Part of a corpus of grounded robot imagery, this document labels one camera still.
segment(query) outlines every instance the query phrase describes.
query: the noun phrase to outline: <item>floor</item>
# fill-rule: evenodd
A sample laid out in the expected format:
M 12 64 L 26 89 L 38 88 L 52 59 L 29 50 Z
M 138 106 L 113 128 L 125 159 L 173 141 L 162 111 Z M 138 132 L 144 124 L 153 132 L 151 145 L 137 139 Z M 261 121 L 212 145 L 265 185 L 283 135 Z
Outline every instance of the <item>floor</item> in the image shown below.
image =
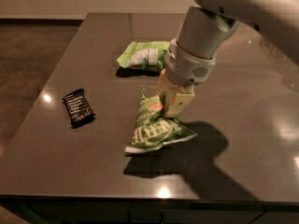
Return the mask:
M 79 25 L 0 21 L 0 161 Z M 0 207 L 0 224 L 26 223 Z

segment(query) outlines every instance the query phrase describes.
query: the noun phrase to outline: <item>black snack bag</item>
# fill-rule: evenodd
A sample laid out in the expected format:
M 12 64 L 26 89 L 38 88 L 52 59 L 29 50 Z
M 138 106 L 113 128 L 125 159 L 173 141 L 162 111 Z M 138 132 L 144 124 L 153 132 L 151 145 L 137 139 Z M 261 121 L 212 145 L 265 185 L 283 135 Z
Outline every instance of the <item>black snack bag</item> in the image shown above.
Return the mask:
M 94 120 L 93 113 L 89 103 L 84 96 L 84 90 L 78 89 L 67 94 L 63 98 L 67 113 L 71 118 L 73 128 L 80 127 Z

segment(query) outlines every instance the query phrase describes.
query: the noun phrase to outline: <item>desk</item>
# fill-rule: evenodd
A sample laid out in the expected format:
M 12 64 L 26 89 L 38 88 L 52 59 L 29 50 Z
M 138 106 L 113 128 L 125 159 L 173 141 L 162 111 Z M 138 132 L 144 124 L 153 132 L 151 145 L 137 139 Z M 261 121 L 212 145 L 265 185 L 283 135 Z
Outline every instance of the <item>desk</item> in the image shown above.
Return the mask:
M 181 115 L 198 136 L 125 158 L 158 77 L 124 76 L 116 59 L 132 40 L 171 40 L 183 19 L 88 14 L 0 160 L 4 207 L 32 223 L 298 222 L 298 70 L 245 25 Z M 78 88 L 96 120 L 72 129 L 62 97 Z

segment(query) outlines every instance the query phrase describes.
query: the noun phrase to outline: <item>robotic arm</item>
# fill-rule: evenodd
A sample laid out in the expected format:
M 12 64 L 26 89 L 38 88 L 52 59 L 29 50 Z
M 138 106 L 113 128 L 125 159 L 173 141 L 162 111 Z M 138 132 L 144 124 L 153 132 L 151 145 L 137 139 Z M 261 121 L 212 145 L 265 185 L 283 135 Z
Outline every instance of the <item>robotic arm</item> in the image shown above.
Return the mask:
M 194 97 L 216 63 L 217 50 L 239 22 L 252 27 L 299 65 L 299 0 L 194 0 L 165 55 L 158 91 L 164 116 L 174 118 Z

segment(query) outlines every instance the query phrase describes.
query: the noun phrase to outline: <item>green and white bag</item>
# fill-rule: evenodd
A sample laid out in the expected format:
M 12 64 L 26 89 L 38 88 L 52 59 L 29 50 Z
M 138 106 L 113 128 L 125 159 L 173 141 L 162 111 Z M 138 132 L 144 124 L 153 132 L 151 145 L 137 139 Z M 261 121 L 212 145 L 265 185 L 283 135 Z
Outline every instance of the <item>green and white bag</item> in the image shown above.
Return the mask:
M 142 92 L 135 131 L 131 145 L 125 149 L 126 156 L 147 153 L 169 144 L 188 141 L 197 135 L 180 124 L 178 119 L 161 118 L 162 110 L 163 104 L 159 95 L 148 98 Z
M 164 56 L 169 42 L 136 42 L 133 41 L 118 58 L 122 68 L 160 72 L 164 69 Z

